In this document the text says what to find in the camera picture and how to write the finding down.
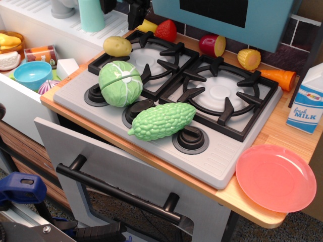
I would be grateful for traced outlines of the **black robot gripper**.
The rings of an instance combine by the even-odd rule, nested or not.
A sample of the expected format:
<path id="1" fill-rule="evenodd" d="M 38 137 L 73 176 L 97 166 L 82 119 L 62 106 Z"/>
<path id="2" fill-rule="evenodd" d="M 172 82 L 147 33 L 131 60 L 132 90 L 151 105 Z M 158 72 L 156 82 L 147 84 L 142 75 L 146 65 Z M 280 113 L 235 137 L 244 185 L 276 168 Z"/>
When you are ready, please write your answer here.
<path id="1" fill-rule="evenodd" d="M 150 0 L 125 0 L 129 4 L 128 30 L 134 30 L 141 25 L 150 13 Z M 117 0 L 100 0 L 101 10 L 104 14 L 111 12 L 117 5 Z"/>

